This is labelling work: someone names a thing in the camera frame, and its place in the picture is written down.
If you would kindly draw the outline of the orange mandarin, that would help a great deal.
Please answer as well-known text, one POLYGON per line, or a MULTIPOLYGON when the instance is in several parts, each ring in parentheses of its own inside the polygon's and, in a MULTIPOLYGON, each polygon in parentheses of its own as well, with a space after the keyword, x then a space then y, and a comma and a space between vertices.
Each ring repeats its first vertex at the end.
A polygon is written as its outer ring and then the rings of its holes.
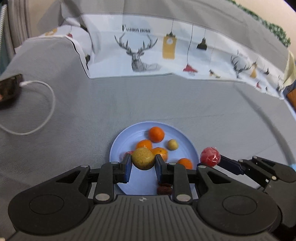
POLYGON ((193 169, 193 163, 190 159, 182 158, 178 161, 178 164, 183 165, 188 170, 193 169))
POLYGON ((160 143, 165 137, 165 132, 160 127, 153 126, 149 129, 148 136, 153 143, 160 143))

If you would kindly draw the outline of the dark red jujube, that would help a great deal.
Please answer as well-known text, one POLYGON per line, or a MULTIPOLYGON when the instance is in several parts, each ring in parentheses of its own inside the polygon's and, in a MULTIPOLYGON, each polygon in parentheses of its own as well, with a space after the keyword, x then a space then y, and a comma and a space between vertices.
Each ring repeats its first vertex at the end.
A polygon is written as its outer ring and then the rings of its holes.
POLYGON ((172 187, 172 184, 169 184, 169 183, 161 183, 161 182, 158 182, 158 185, 159 186, 163 186, 163 187, 172 187))
POLYGON ((157 188, 157 194, 158 195, 171 195, 173 192, 171 187, 167 187, 167 186, 159 186, 157 188))

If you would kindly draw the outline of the yellow-green fruit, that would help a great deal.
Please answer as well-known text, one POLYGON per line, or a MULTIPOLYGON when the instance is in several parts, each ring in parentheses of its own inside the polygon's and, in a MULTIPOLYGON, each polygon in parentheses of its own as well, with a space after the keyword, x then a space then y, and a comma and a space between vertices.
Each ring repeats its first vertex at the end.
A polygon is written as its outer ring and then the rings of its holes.
POLYGON ((149 170, 154 166, 154 154, 147 148, 136 149, 132 154, 132 163, 140 170, 149 170))
POLYGON ((175 139, 170 139, 166 146, 170 151, 175 151, 179 148, 179 144, 175 139))

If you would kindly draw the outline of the orange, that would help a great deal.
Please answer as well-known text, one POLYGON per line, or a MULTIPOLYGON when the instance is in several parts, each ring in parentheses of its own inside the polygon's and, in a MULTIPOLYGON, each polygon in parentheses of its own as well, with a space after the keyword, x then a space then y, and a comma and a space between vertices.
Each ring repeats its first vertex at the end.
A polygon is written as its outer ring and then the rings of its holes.
POLYGON ((152 147, 152 142, 150 140, 141 140, 137 143, 136 145, 136 149, 139 149, 139 148, 147 148, 149 150, 152 150, 153 147, 152 147))
POLYGON ((164 162, 168 160, 168 151, 165 148, 156 147, 152 149, 154 155, 161 155, 164 162))

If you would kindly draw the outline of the small red tomato far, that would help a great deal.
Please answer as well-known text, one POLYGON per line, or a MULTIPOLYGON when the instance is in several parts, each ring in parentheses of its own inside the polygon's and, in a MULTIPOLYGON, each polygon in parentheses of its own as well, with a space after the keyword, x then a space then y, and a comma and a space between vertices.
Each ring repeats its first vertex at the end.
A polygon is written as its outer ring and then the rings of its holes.
POLYGON ((221 155, 214 147, 207 147, 203 149, 200 155, 200 162, 209 167, 216 166, 221 161, 221 155))

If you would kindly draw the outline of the light blue plate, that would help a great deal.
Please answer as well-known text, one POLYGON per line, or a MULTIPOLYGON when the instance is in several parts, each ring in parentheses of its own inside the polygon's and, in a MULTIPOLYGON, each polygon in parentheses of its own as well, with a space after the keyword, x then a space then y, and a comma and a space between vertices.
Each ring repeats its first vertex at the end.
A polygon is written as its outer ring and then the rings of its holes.
POLYGON ((159 182, 156 158, 159 154, 165 163, 182 164, 196 169, 199 155, 192 142, 179 130, 164 123, 145 121, 123 130, 114 140, 109 161, 121 162, 126 154, 132 155, 129 182, 118 183, 127 195, 156 195, 159 182))

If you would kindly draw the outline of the orange cushion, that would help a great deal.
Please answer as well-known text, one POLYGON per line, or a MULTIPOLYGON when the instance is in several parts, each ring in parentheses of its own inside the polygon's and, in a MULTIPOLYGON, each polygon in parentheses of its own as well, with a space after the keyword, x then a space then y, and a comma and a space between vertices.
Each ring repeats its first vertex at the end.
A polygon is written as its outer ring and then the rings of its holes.
POLYGON ((287 99, 293 109, 296 111, 296 89, 290 91, 287 94, 287 99))

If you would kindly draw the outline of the grey printed sofa cover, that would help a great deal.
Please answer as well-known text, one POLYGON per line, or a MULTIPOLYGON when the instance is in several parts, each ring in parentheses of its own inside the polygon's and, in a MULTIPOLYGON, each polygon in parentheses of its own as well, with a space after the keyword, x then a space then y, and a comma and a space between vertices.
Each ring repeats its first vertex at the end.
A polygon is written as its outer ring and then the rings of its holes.
POLYGON ((1 236, 8 205, 82 164, 109 161, 116 136, 167 123, 202 150, 295 162, 281 94, 288 49, 228 1, 55 1, 1 79, 30 84, 1 110, 1 236))

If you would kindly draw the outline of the black smartphone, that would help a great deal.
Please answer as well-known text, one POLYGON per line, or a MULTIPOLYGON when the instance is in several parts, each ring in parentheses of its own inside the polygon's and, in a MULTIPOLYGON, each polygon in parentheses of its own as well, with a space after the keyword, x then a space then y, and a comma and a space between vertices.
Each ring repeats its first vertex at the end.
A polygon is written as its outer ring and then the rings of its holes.
POLYGON ((21 82, 23 82, 22 74, 1 80, 1 109, 11 107, 17 100, 21 93, 21 82))

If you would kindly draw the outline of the green checkered blanket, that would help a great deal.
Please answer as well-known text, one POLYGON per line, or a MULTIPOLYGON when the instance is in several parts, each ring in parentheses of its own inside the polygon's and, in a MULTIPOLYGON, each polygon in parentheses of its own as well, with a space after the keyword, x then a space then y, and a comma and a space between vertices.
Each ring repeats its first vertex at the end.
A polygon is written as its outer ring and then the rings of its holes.
POLYGON ((257 15, 250 9, 247 9, 243 5, 236 3, 236 1, 228 0, 228 2, 233 3, 235 6, 237 6, 237 8, 243 10, 245 13, 250 15, 253 19, 260 22, 265 28, 267 28, 271 33, 273 33, 285 47, 288 48, 291 45, 290 37, 287 36, 286 31, 281 26, 271 23, 267 20, 264 20, 263 18, 261 18, 259 15, 257 15))

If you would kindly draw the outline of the grey curtain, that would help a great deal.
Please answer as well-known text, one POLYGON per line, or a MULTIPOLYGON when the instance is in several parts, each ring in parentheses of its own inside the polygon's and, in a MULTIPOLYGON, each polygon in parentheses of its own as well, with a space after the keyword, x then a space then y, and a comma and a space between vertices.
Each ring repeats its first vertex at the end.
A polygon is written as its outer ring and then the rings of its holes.
POLYGON ((16 54, 16 48, 28 39, 30 31, 27 10, 28 1, 1 1, 6 5, 4 17, 4 49, 9 60, 16 54))

